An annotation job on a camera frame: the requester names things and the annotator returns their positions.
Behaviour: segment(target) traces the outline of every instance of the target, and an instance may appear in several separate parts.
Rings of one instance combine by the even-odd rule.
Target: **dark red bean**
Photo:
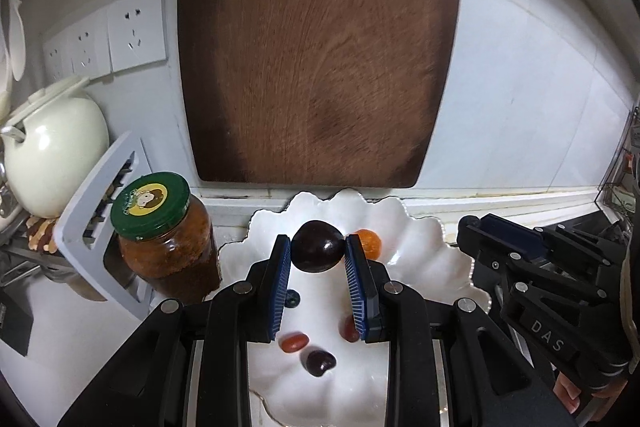
[[[356,324],[353,321],[353,315],[345,317],[340,325],[340,336],[347,342],[354,343],[360,340],[360,334],[356,329]]]
[[[322,377],[328,370],[335,367],[335,357],[328,351],[317,349],[306,357],[306,370],[314,377]]]
[[[296,351],[300,351],[300,349],[305,347],[308,343],[308,336],[306,336],[304,333],[297,333],[280,341],[280,349],[282,349],[285,353],[295,353]]]

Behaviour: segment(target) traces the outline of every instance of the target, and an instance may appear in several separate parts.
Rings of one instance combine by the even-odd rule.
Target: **finger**
[[[571,397],[572,400],[575,400],[580,396],[580,388],[571,380],[569,380],[564,373],[560,373],[560,375],[558,376],[558,380],[556,380],[556,383],[558,382],[566,389],[567,394]]]
[[[593,396],[595,396],[596,398],[610,398],[612,396],[618,396],[620,393],[622,393],[622,390],[625,388],[625,386],[626,380],[624,378],[621,378],[610,383],[602,391],[594,393]]]
[[[571,396],[569,396],[566,388],[559,380],[556,380],[554,393],[556,394],[560,402],[562,402],[564,408],[568,410],[569,414],[573,414],[580,406],[580,399],[578,397],[572,398]]]

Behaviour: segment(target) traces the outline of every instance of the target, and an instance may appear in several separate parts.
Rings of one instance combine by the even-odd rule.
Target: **wooden cutting board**
[[[457,15],[458,0],[178,0],[199,176],[414,185]]]

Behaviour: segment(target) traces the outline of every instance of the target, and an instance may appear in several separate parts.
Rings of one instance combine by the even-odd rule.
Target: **green jar lid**
[[[180,174],[147,174],[118,194],[111,207],[111,223],[118,234],[132,241],[158,237],[181,222],[190,195],[189,184]]]

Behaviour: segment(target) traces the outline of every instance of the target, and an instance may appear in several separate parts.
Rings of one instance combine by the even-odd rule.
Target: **dark purple plum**
[[[304,272],[334,267],[344,254],[344,236],[324,221],[307,221],[291,240],[291,262]]]

